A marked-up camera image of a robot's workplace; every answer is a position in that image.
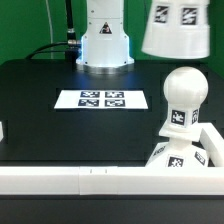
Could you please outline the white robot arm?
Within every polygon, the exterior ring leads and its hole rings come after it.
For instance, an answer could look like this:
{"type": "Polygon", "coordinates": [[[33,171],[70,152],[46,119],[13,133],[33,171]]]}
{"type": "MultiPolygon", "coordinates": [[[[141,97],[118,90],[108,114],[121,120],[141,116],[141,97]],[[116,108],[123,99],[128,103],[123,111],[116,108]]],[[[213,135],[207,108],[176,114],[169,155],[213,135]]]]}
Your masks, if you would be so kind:
{"type": "Polygon", "coordinates": [[[95,74],[130,71],[129,36],[123,28],[124,0],[86,0],[87,30],[81,38],[78,70],[95,74]]]}

